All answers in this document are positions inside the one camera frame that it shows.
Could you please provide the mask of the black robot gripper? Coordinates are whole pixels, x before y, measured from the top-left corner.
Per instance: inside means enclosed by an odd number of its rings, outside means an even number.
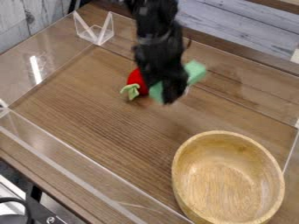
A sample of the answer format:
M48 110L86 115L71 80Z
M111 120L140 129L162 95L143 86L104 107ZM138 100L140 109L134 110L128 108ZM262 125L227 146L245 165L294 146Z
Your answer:
M184 94L188 75L183 68L183 28L172 21L136 22L135 62L140 68L144 84L151 87L163 83L163 103L172 104Z

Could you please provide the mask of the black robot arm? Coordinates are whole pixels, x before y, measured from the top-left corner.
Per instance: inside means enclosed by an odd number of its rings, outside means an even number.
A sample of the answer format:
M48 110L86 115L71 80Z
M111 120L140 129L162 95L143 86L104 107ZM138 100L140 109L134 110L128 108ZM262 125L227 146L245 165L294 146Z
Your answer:
M124 0L136 23L135 63L151 88L163 84L163 104L172 104L187 88L183 67L183 27L175 17L178 0Z

